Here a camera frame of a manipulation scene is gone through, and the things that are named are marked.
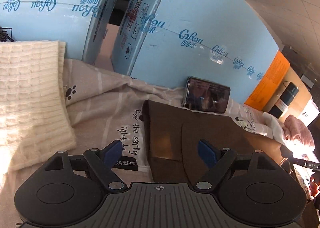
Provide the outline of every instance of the metal screw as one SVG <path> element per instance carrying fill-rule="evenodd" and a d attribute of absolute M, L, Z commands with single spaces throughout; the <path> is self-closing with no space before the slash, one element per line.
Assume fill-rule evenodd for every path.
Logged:
<path fill-rule="evenodd" d="M 197 188 L 201 190 L 207 190 L 207 189 L 210 189 L 211 187 L 212 185 L 209 182 L 199 182 L 197 184 Z"/>
<path fill-rule="evenodd" d="M 112 182 L 109 184 L 109 188 L 114 190 L 119 190 L 124 187 L 124 184 L 121 182 Z"/>

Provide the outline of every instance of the human hand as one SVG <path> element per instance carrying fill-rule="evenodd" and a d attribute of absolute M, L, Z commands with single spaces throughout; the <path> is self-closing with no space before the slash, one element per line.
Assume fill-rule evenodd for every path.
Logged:
<path fill-rule="evenodd" d="M 316 184 L 315 183 L 315 179 L 313 177 L 313 175 L 310 177 L 310 186 L 309 186 L 309 189 L 310 189 L 310 193 L 311 193 L 311 196 L 317 196 L 319 194 L 319 184 Z"/>

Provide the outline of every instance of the crosshair marking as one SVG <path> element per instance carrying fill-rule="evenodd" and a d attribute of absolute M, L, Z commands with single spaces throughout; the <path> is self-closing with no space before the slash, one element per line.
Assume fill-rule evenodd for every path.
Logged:
<path fill-rule="evenodd" d="M 155 187 L 155 189 L 157 189 L 158 191 L 162 191 L 163 189 L 165 189 L 165 187 L 158 185 L 157 187 Z"/>

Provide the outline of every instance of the pink clothing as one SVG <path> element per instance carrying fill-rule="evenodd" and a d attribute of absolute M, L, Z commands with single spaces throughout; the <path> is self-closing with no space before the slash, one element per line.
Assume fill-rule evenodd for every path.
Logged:
<path fill-rule="evenodd" d="M 284 136 L 286 140 L 291 140 L 296 145 L 303 145 L 305 148 L 315 148 L 315 143 L 311 132 L 302 121 L 293 115 L 289 115 L 284 121 Z"/>

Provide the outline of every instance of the label tag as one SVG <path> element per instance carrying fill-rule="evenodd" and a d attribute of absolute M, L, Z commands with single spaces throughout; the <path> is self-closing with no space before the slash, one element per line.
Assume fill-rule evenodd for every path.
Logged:
<path fill-rule="evenodd" d="M 288 106 L 281 99 L 278 99 L 278 101 L 276 102 L 276 107 L 278 107 L 280 111 L 282 111 L 282 115 L 284 115 L 288 110 Z"/>
<path fill-rule="evenodd" d="M 136 158 L 121 156 L 118 162 L 113 166 L 114 168 L 138 171 Z"/>

